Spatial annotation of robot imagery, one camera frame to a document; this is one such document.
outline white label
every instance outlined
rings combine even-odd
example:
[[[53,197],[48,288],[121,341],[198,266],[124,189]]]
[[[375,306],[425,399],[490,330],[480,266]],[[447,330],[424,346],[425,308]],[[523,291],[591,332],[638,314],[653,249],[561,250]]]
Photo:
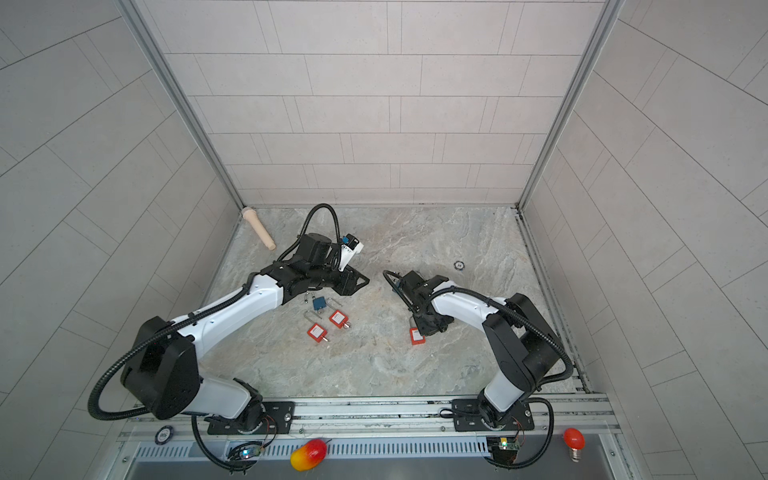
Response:
[[[336,325],[341,325],[341,322],[344,321],[344,314],[341,312],[334,313],[333,316],[331,316],[331,321]]]
[[[323,332],[325,332],[325,330],[320,325],[315,324],[315,326],[310,330],[310,335],[318,339],[323,334]]]

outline marble floor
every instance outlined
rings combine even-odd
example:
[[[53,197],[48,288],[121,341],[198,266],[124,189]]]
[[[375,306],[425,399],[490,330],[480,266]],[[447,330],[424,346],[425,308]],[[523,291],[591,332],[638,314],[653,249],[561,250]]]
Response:
[[[309,209],[260,208],[259,218],[277,244],[270,252],[243,223],[211,287],[210,299],[236,290],[249,272],[261,270],[295,239]],[[317,293],[343,303],[350,329],[327,319],[329,342],[306,334],[297,297],[243,326],[201,360],[208,372],[237,377],[266,397],[410,396],[476,394],[495,372],[485,334],[463,322],[412,346],[409,313],[382,277],[382,270],[423,277],[444,275],[488,296],[520,292],[550,321],[528,252],[508,207],[337,208],[342,235],[363,244],[350,265],[371,279],[354,296],[331,289]],[[327,210],[315,214],[308,232],[333,237]],[[454,262],[465,264],[463,271]],[[558,363],[554,372],[561,371]],[[549,384],[548,392],[573,392],[570,380]]]

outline metal corner post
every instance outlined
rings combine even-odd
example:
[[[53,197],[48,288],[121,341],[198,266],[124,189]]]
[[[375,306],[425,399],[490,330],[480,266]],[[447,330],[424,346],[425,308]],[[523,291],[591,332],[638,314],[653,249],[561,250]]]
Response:
[[[163,85],[170,96],[171,101],[176,106],[176,110],[179,112],[181,119],[187,125],[193,139],[200,147],[200,151],[203,152],[205,158],[208,159],[208,162],[214,168],[216,175],[224,184],[230,197],[235,205],[237,205],[237,208],[242,209],[245,207],[243,199],[237,192],[229,174],[224,169],[221,159],[214,150],[214,146],[211,145],[200,120],[197,118],[192,106],[187,100],[187,96],[182,92],[178,80],[174,77],[170,66],[165,60],[163,52],[160,51],[157,46],[157,42],[152,37],[147,24],[141,17],[141,13],[138,11],[134,0],[115,0],[115,3],[118,6],[118,10],[120,10],[120,13],[123,15],[125,23],[127,23],[128,28],[131,30],[131,33],[133,33],[134,38],[136,38],[139,47],[150,62],[155,74],[157,74],[157,78],[160,79],[160,83]]]
[[[523,194],[518,202],[518,209],[521,213],[524,212],[525,207],[531,200],[534,187],[536,186],[538,179],[541,178],[541,173],[544,171],[547,160],[549,160],[549,157],[552,155],[554,146],[557,144],[558,138],[565,127],[565,123],[568,121],[568,116],[576,106],[576,101],[578,100],[579,95],[581,95],[581,91],[584,90],[589,74],[592,72],[592,68],[594,68],[594,64],[597,62],[598,56],[600,55],[600,50],[603,48],[608,35],[611,33],[611,29],[616,22],[616,17],[618,16],[619,9],[623,2],[624,0],[606,0],[603,5],[603,9],[594,26],[587,47],[584,49],[584,54],[582,55],[581,60],[576,67],[576,72],[571,79],[571,84],[568,85],[568,90],[565,92],[560,109],[547,133],[544,146],[541,148],[538,159],[533,166],[531,176],[528,178],[528,182],[526,182],[525,188],[523,189]]]

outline toy fruit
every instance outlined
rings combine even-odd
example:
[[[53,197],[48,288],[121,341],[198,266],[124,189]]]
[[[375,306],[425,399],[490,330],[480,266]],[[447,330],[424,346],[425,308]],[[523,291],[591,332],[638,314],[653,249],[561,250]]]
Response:
[[[323,461],[328,445],[323,440],[309,440],[302,448],[290,455],[290,464],[299,472],[315,468]]]

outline tile wall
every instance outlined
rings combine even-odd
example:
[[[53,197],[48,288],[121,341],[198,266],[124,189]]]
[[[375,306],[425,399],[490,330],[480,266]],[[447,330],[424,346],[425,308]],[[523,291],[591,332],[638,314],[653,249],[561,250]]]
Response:
[[[767,31],[627,0],[525,209],[645,478],[768,478]]]
[[[600,2],[137,0],[247,204],[511,204]]]
[[[0,2],[0,478],[86,475],[91,387],[200,305],[236,219],[110,0]]]

